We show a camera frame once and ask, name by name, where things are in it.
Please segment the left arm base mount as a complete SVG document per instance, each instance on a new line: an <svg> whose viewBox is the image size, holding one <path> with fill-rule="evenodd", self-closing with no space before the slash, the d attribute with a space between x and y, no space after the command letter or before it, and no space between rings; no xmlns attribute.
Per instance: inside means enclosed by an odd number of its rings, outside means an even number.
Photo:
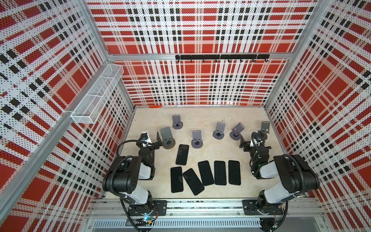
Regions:
<svg viewBox="0 0 371 232"><path fill-rule="evenodd" d="M134 203L134 199L129 196L119 199L127 220L137 232L151 231L159 216L165 216L167 212L168 201L153 200L150 191L148 191L147 202L144 204Z"/></svg>

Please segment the blue-edged phone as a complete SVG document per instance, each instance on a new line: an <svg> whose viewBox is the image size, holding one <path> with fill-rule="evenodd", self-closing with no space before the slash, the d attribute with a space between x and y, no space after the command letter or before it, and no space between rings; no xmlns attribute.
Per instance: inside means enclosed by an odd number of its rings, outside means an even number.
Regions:
<svg viewBox="0 0 371 232"><path fill-rule="evenodd" d="M204 186L209 186L214 184L214 177L211 171L209 161L200 161L198 162L199 172L202 179L202 184Z"/></svg>

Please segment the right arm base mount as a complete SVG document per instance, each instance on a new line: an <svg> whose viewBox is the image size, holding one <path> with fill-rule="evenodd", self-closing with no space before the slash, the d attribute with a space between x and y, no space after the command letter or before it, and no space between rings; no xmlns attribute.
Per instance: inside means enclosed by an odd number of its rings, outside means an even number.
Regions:
<svg viewBox="0 0 371 232"><path fill-rule="evenodd" d="M288 214L288 202L292 197L279 200L278 203L268 203L264 191L262 190L257 199L242 200L244 214L263 215L273 217L262 217L260 219L260 229L263 232L275 232L285 221Z"/></svg>

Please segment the wooden-base phone stand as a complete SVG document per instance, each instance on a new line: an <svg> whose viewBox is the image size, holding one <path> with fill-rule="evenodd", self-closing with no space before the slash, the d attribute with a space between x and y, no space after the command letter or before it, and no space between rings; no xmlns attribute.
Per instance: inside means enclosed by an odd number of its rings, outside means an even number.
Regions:
<svg viewBox="0 0 371 232"><path fill-rule="evenodd" d="M175 147L175 139L173 138L173 134L170 127L165 127L160 129L160 133L162 136L162 146L164 149L172 149Z"/></svg>

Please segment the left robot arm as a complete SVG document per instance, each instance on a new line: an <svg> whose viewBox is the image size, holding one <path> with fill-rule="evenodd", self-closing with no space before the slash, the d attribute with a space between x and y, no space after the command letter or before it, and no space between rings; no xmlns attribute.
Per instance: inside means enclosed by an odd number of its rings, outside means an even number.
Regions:
<svg viewBox="0 0 371 232"><path fill-rule="evenodd" d="M137 156L120 156L119 150L127 143L135 143L139 148ZM126 140L120 143L116 157L105 175L102 188L123 199L131 206L143 206L151 209L153 198L150 191L138 183L139 180L152 180L155 175L155 150L162 146L157 134L157 141L152 143L148 133L143 132L138 140Z"/></svg>

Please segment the grey centre phone stand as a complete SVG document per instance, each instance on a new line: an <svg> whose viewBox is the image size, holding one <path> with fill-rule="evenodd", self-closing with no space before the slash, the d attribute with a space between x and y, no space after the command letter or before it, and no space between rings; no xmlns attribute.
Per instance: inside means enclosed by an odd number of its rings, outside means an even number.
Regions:
<svg viewBox="0 0 371 232"><path fill-rule="evenodd" d="M195 149L199 149L203 146L202 132L200 130L193 130L192 131L191 145Z"/></svg>

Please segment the dark grey far-right phone stand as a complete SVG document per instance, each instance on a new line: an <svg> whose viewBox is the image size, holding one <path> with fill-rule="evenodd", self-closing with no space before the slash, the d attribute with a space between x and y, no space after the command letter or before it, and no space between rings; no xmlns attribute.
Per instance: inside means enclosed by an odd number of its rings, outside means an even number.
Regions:
<svg viewBox="0 0 371 232"><path fill-rule="evenodd" d="M270 133L270 122L263 121L261 123L261 129L258 131L258 137L262 141L266 141L268 139L268 134Z"/></svg>

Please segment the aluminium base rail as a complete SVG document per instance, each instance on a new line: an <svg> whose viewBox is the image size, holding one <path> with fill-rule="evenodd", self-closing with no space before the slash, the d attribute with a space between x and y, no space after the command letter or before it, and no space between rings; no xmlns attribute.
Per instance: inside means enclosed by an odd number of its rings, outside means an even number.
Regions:
<svg viewBox="0 0 371 232"><path fill-rule="evenodd" d="M253 210L253 199L170 199L157 200L160 213L149 226L141 227L143 231L172 231L187 229L237 229L254 228L260 231L263 224L273 220L283 222L278 231L293 232L330 232L331 228L319 203L312 198L291 200L287 215L283 210L262 215ZM124 209L118 199L94 200L88 208L83 221L82 231L130 231L131 223L127 220Z"/></svg>

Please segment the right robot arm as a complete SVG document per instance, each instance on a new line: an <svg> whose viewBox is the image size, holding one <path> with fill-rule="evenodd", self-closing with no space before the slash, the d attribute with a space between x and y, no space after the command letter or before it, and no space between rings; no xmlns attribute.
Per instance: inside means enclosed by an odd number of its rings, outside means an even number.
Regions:
<svg viewBox="0 0 371 232"><path fill-rule="evenodd" d="M259 193L256 205L260 209L286 203L320 187L318 175L300 155L283 154L269 160L270 147L255 132L251 141L241 138L239 147L249 152L250 172L256 179L280 179Z"/></svg>

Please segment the black phone with white sticker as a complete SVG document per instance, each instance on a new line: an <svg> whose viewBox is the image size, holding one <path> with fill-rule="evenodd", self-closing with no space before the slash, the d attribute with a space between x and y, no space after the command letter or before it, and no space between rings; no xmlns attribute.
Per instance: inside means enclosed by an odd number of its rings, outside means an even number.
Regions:
<svg viewBox="0 0 371 232"><path fill-rule="evenodd" d="M195 171L190 168L187 171L183 173L183 178L185 179L186 183L190 187L192 193L197 196L199 195L202 191L204 191L204 185L196 175Z"/></svg>

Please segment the black hook rail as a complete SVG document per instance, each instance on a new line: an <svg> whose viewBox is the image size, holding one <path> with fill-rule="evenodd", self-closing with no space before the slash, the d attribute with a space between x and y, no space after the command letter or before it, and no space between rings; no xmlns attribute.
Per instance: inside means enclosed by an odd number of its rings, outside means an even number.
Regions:
<svg viewBox="0 0 371 232"><path fill-rule="evenodd" d="M270 54L206 54L206 55L175 55L177 61L195 61L195 60L264 60L267 61L270 58Z"/></svg>

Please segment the grey stand of blue phone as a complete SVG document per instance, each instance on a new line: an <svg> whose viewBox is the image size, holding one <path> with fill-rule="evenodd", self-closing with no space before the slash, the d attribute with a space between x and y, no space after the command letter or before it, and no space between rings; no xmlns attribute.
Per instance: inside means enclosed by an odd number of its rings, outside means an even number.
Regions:
<svg viewBox="0 0 371 232"><path fill-rule="evenodd" d="M241 139L242 135L241 135L241 132L244 130L244 125L239 122L233 129L232 131L230 132L230 138L235 140L235 141L238 141Z"/></svg>

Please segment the black phone with pink edge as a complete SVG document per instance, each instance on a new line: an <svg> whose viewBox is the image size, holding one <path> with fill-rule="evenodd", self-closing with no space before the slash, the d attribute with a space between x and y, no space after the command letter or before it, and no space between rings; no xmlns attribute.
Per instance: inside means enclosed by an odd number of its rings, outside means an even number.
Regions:
<svg viewBox="0 0 371 232"><path fill-rule="evenodd" d="M216 160L214 162L214 183L221 186L227 184L226 163L224 161Z"/></svg>

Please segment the grey stand at back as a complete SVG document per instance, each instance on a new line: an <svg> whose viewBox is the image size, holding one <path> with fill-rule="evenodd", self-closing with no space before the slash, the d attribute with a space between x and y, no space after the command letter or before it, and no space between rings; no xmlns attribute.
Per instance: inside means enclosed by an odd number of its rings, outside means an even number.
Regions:
<svg viewBox="0 0 371 232"><path fill-rule="evenodd" d="M173 119L173 128L175 130L180 130L183 128L183 122L181 121L180 115L173 115L172 119Z"/></svg>

